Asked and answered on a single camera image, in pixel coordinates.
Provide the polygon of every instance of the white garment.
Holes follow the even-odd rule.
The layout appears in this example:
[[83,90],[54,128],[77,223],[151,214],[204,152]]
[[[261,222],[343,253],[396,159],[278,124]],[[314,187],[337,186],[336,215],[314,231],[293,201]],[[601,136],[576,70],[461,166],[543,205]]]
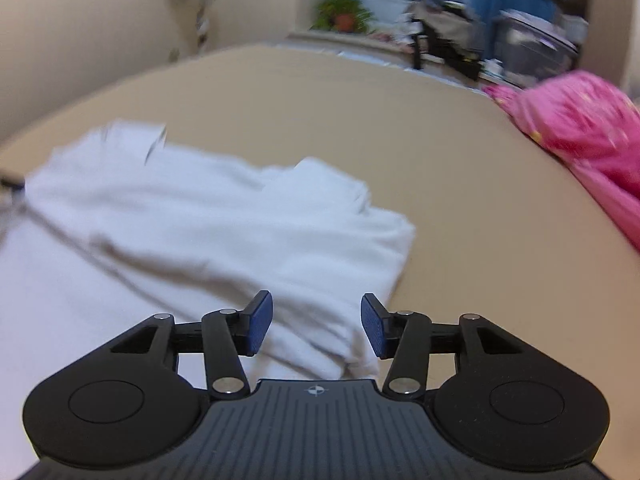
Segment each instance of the white garment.
[[[258,169],[164,146],[163,132],[113,123],[27,180],[0,244],[0,352],[20,356],[0,365],[12,385],[2,478],[33,460],[19,429],[28,392],[156,312],[200,320],[267,289],[273,322],[260,353],[242,359],[252,382],[377,373],[360,298],[388,300],[414,237],[406,218],[371,207],[364,183],[319,160]],[[204,386],[193,358],[179,372]]]

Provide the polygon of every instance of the pink blanket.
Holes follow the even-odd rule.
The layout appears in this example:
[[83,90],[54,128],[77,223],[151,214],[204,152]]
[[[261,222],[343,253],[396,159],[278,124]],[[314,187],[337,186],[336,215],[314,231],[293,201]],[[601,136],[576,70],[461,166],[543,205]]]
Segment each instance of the pink blanket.
[[588,72],[525,91],[484,91],[523,133],[567,165],[640,250],[640,113],[631,100]]

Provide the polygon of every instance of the table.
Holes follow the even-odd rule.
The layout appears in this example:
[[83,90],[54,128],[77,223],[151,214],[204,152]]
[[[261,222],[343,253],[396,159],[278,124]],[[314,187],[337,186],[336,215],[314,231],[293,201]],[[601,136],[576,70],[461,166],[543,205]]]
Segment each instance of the table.
[[[640,476],[640,258],[580,184],[487,97],[400,68],[270,46],[125,80],[18,133],[0,168],[26,173],[114,118],[168,140],[365,180],[417,227],[389,308],[478,312],[593,381],[611,408],[596,463]],[[435,358],[429,385],[453,373]]]

